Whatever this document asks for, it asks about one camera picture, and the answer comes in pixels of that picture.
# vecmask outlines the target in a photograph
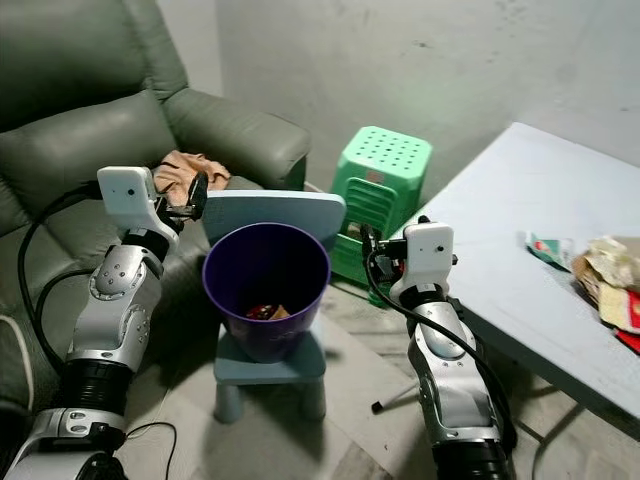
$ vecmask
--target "white table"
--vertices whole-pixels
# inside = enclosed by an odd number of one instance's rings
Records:
[[[522,232],[640,236],[640,168],[513,124],[420,214],[454,228],[451,294],[487,342],[640,438],[640,361]]]

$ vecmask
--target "chair leg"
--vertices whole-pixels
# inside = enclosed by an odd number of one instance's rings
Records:
[[[308,420],[322,420],[327,413],[324,395],[324,377],[305,384],[300,404],[302,416]]]
[[[242,392],[237,385],[216,385],[216,405],[213,416],[220,423],[233,423],[244,413]]]

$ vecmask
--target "green plastic stool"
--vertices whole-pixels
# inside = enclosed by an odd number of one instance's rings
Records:
[[[359,225],[368,223],[388,238],[416,211],[431,150],[424,140],[378,127],[363,127],[351,139],[331,187],[347,204],[331,252],[335,273],[367,284],[362,243],[352,237]],[[380,302],[372,293],[369,298]]]

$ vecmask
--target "black cable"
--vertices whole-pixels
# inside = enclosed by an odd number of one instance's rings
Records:
[[[133,430],[131,430],[129,433],[127,433],[127,439],[129,439],[131,435],[142,430],[143,428],[155,427],[155,426],[165,426],[173,430],[173,445],[171,446],[171,453],[169,454],[169,460],[167,460],[167,469],[165,470],[165,474],[164,474],[164,480],[169,480],[169,469],[171,468],[171,460],[173,459],[173,453],[175,452],[176,444],[178,443],[178,430],[176,429],[175,425],[169,422],[145,423],[144,425],[140,425],[139,427],[136,427]]]
[[[20,286],[20,295],[22,296],[22,302],[24,303],[25,310],[27,311],[27,316],[31,321],[31,325],[34,328],[34,331],[36,329],[36,314],[33,308],[31,295],[29,294],[29,286],[27,284],[27,275],[25,272],[25,258],[27,255],[27,249],[38,227],[43,224],[51,214],[57,212],[58,210],[61,210],[63,207],[68,206],[67,204],[72,204],[85,198],[101,198],[97,181],[88,182],[83,186],[76,188],[75,190],[67,192],[60,198],[57,198],[49,205],[47,205],[29,226],[29,229],[27,230],[27,233],[25,234],[24,238],[22,239],[22,243],[20,244],[20,249],[18,250],[18,284]],[[51,353],[53,352],[53,350],[47,350],[46,345],[48,345],[48,342],[42,334],[42,331],[40,332],[40,334],[37,331],[35,331],[35,333],[40,346],[47,356],[47,359],[49,360],[49,362],[51,362],[51,365],[56,370],[56,372],[60,374],[61,365],[56,361],[58,356],[55,355],[55,352],[52,356]]]
[[[389,305],[391,308],[397,310],[406,317],[410,317],[416,322],[422,323],[427,327],[434,329],[436,332],[441,333],[456,345],[458,345],[460,348],[462,348],[467,354],[469,354],[471,358],[475,360],[480,375],[487,384],[487,388],[489,389],[489,391],[492,391],[496,395],[494,401],[496,406],[498,407],[498,411],[500,412],[503,422],[503,445],[507,455],[510,455],[512,450],[516,446],[518,437],[515,427],[513,426],[513,420],[511,419],[511,408],[509,407],[509,402],[507,400],[507,396],[504,393],[504,389],[502,388],[500,380],[493,372],[493,370],[491,370],[489,365],[485,363],[485,361],[476,353],[476,351],[471,346],[469,346],[469,344],[467,344],[467,342],[462,340],[456,334],[444,328],[442,325],[435,323],[433,320],[430,320],[427,317],[424,317],[412,310],[403,307],[402,305],[393,301],[391,298],[385,295],[384,292],[382,292],[378,284],[375,282],[373,273],[371,272],[371,264],[374,263],[375,256],[379,254],[380,252],[378,252],[377,250],[373,250],[367,255],[367,258],[364,262],[365,273],[367,274],[367,280],[369,281],[371,288],[373,288],[373,291],[382,299],[384,303]]]
[[[61,282],[62,280],[65,280],[69,277],[75,277],[77,275],[90,275],[91,273],[93,273],[93,269],[83,268],[81,270],[71,270],[70,272],[64,272],[60,275],[55,276],[44,286],[44,288],[42,289],[42,293],[40,293],[40,296],[38,297],[38,302],[36,303],[36,312],[33,320],[33,331],[40,341],[40,345],[42,346],[44,353],[47,355],[47,358],[51,362],[51,365],[58,373],[62,372],[62,368],[64,367],[64,360],[56,354],[53,348],[51,348],[51,344],[49,344],[49,341],[44,334],[44,330],[42,328],[42,312],[44,311],[44,304],[47,300],[47,295],[49,295],[53,287],[55,287],[58,282]]]

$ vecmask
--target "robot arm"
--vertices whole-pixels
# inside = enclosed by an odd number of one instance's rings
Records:
[[[438,477],[510,478],[491,392],[461,347],[464,342],[475,352],[476,339],[447,296],[447,277],[457,263],[453,230],[421,217],[405,228],[402,240],[378,241],[368,227],[362,237],[363,254],[372,260],[365,263],[369,282],[377,291],[379,281],[394,282],[387,300],[407,316],[408,355],[419,378]]]
[[[182,219],[202,214],[207,178],[197,176],[189,205],[177,208],[158,197],[146,168],[103,168],[98,180],[122,243],[109,248],[89,279],[65,360],[62,404],[38,414],[9,480],[126,478],[112,455],[126,438],[127,390],[160,300],[162,262],[178,246]]]

